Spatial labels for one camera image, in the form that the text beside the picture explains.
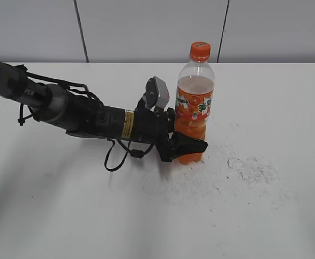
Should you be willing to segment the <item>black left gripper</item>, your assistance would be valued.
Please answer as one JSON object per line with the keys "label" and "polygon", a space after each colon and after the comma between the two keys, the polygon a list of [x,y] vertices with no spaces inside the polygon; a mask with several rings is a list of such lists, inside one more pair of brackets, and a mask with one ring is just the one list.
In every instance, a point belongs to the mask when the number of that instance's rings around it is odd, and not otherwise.
{"label": "black left gripper", "polygon": [[134,141],[148,144],[145,151],[140,151],[138,158],[143,158],[153,147],[158,151],[161,161],[171,162],[184,155],[204,153],[208,143],[204,140],[188,137],[181,132],[174,132],[175,111],[156,108],[136,108],[134,111]]}

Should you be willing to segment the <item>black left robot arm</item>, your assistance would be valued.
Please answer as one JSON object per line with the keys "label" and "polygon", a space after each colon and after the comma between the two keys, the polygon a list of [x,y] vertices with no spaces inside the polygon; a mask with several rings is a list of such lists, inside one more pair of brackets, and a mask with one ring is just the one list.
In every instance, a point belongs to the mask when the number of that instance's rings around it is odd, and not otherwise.
{"label": "black left robot arm", "polygon": [[43,77],[30,73],[24,65],[0,62],[0,96],[27,107],[36,121],[62,128],[74,137],[119,143],[134,158],[146,153],[131,149],[132,142],[156,148],[163,162],[202,153],[208,146],[174,129],[175,111],[167,107],[169,92],[158,77],[148,80],[131,111],[104,105],[84,84]]}

